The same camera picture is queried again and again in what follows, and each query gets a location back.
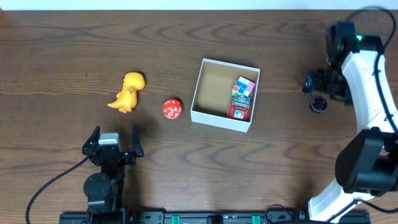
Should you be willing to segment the white cardboard box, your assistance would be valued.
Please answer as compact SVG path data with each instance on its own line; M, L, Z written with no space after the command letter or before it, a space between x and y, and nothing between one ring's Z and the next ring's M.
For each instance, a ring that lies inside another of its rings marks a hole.
M204 58L190 107L193 122L246 133L252 124L260 69ZM254 82L247 121L228 118L233 86L240 77Z

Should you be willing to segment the small black round cap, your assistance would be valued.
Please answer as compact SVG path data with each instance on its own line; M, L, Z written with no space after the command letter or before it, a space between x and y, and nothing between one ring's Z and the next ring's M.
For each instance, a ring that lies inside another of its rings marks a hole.
M324 100L322 97L316 97L313 98L310 102L310 109L314 113L324 113L328 108L328 104L326 100Z

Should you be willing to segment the red ball with white letters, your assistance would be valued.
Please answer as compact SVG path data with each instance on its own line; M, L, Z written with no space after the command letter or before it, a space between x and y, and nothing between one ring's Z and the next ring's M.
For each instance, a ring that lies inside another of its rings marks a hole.
M181 116L183 111L183 106L181 102L177 99L167 100L162 107L162 112L164 116L168 119L177 119Z

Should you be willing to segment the orange toy dinosaur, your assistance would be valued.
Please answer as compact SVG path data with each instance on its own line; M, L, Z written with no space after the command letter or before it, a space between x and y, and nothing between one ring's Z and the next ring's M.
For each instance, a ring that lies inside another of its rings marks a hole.
M125 74L122 90L116 95L116 100L108 103L110 108L118 109L122 113L130 113L137 105L137 92L145 87L144 76L138 72Z

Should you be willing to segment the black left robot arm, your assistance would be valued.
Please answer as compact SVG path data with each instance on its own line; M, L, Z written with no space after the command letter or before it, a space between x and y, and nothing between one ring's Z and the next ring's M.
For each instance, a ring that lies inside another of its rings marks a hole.
M82 153L101 171L90 175L83 186L91 211L115 210L121 206L125 167L134 165L144 150L138 137L137 127L132 129L132 150L122 152L118 133L100 133L95 127L82 147Z

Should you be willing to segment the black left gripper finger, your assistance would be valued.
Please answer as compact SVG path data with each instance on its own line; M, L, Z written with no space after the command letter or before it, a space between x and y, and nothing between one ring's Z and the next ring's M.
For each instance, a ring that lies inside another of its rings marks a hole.
M99 138L100 138L100 127L96 126L93 133L91 134L91 136L89 138L89 145L94 146L94 145L98 144Z
M137 132L137 126L134 124L132 128L132 142L131 146L133 149L140 149L141 148L141 142L139 140L138 132Z

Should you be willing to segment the multicoloured puzzle cube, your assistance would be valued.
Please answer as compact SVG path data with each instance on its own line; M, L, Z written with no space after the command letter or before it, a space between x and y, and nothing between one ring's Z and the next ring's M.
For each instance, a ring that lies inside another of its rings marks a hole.
M231 95L232 97L244 96L248 98L252 95L252 91L254 90L255 86L256 86L255 82L244 77L239 77L232 89Z

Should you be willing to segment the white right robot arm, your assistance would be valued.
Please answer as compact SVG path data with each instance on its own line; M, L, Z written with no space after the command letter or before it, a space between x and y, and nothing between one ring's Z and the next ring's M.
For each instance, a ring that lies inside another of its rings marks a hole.
M320 91L351 103L357 134L336 159L335 179L306 209L271 205L263 217L253 216L254 223L368 223L369 215L355 206L397 190L397 109L385 74L387 43L358 34L345 20L327 29L326 46L329 67L309 71L303 94Z

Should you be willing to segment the red toy robot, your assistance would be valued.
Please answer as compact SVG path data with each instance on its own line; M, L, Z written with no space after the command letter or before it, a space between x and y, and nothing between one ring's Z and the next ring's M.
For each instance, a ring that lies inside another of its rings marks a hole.
M251 98L241 96L233 96L231 98L228 111L227 118L236 119L240 121L248 121L249 114L251 110Z

